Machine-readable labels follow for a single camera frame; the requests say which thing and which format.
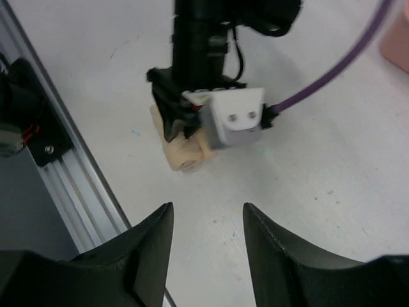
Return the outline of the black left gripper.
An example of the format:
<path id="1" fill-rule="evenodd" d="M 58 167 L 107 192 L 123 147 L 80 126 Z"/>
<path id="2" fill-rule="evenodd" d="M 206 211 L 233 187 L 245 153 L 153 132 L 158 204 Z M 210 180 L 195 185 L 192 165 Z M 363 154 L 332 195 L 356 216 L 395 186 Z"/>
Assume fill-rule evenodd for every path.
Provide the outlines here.
<path id="1" fill-rule="evenodd" d="M 245 67 L 239 47 L 237 76 L 223 74 L 228 34 L 237 40 L 237 27 L 247 26 L 265 36 L 284 36 L 301 7 L 301 1 L 175 1 L 171 66 L 152 68 L 146 74 L 165 141 L 171 142 L 179 133 L 189 138 L 201 126 L 198 108 L 182 97 L 184 91 L 246 88 L 239 81 Z"/>

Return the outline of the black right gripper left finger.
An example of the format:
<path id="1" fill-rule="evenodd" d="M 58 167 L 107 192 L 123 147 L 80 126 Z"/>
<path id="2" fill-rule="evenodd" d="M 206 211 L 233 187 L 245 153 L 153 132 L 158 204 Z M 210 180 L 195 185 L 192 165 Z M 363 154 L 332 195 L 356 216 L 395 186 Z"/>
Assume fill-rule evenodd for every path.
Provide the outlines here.
<path id="1" fill-rule="evenodd" d="M 1 252 L 1 306 L 162 306 L 174 208 L 165 203 L 70 261 Z"/>

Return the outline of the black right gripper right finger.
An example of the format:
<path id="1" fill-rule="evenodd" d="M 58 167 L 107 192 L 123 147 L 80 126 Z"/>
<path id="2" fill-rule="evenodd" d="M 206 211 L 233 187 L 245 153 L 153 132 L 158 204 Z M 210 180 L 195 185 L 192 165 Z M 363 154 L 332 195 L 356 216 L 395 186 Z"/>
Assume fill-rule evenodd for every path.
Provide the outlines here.
<path id="1" fill-rule="evenodd" d="M 408 306 L 408 256 L 359 262 L 283 228 L 251 203 L 243 229 L 257 306 Z"/>

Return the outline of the beige underwear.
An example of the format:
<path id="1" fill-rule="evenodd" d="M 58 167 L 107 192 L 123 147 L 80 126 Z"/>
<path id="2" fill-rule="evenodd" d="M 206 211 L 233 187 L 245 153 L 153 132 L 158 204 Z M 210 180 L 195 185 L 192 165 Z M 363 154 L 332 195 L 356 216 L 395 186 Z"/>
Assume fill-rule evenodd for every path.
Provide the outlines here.
<path id="1" fill-rule="evenodd" d="M 188 139 L 179 133 L 170 143 L 164 138 L 163 122 L 155 104 L 150 106 L 151 118 L 162 142 L 162 149 L 173 171 L 190 172 L 214 159 L 218 152 L 210 148 L 206 132 L 200 128 Z"/>

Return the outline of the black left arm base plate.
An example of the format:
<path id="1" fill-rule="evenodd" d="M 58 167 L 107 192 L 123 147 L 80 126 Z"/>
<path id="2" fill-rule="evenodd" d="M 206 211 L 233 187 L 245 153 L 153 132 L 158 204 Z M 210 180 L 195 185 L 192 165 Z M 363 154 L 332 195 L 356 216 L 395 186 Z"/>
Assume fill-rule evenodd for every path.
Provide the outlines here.
<path id="1" fill-rule="evenodd" d="M 29 61 L 1 55 L 1 156 L 28 149 L 39 167 L 73 147 Z"/>

